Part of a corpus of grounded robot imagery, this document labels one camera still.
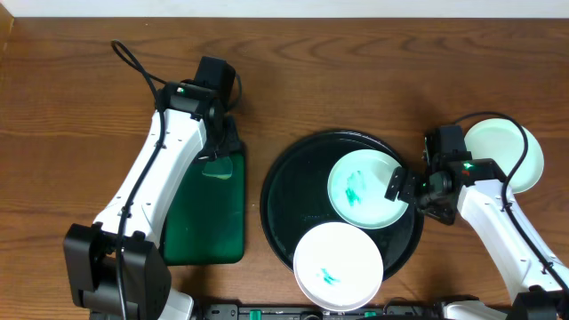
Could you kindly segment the mint green plate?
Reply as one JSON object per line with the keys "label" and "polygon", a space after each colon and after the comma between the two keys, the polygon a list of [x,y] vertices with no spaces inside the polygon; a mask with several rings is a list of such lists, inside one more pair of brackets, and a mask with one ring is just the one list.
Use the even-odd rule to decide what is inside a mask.
{"label": "mint green plate", "polygon": [[[509,183],[515,194],[532,188],[544,170],[541,145],[527,129],[524,131],[528,139],[527,153]],[[509,120],[500,118],[487,119],[473,125],[464,140],[474,159],[491,158],[506,175],[514,168],[525,145],[518,128]]]}
{"label": "mint green plate", "polygon": [[397,222],[408,204],[385,197],[389,181],[400,163],[374,149],[350,152],[336,162],[327,181],[333,209],[347,223],[359,228],[379,229]]}

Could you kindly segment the mint green plate top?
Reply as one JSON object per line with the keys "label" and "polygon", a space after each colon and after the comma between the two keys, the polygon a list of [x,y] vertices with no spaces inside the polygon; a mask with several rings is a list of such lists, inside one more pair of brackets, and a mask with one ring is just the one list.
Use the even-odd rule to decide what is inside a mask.
{"label": "mint green plate top", "polygon": [[[541,145],[527,129],[524,131],[528,139],[527,153],[509,183],[515,194],[532,188],[544,170]],[[487,119],[473,125],[464,140],[474,159],[491,158],[506,175],[514,168],[525,145],[518,128],[509,120],[500,118]]]}

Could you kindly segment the green yellow sponge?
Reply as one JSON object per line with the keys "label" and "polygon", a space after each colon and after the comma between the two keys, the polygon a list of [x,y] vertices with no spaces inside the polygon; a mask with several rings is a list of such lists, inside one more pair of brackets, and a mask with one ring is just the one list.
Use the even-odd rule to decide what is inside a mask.
{"label": "green yellow sponge", "polygon": [[207,162],[202,170],[205,177],[228,180],[233,175],[233,162],[229,156]]}

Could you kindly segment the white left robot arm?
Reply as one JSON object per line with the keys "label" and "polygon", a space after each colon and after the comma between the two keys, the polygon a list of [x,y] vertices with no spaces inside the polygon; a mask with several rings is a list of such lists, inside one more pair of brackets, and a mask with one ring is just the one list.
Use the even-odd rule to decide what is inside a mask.
{"label": "white left robot arm", "polygon": [[229,153],[229,88],[170,82],[159,90],[143,147],[92,225],[72,224],[63,252],[73,303],[91,319],[189,319],[195,306],[172,288],[159,251],[186,170]]}

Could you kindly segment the white plate front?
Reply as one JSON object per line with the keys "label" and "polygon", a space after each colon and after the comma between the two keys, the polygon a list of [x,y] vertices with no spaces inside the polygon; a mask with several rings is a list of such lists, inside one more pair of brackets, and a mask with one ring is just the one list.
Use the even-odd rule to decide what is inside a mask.
{"label": "white plate front", "polygon": [[306,297],[321,308],[346,312],[370,302],[383,281],[374,241],[343,222],[313,227],[298,242],[293,273]]}

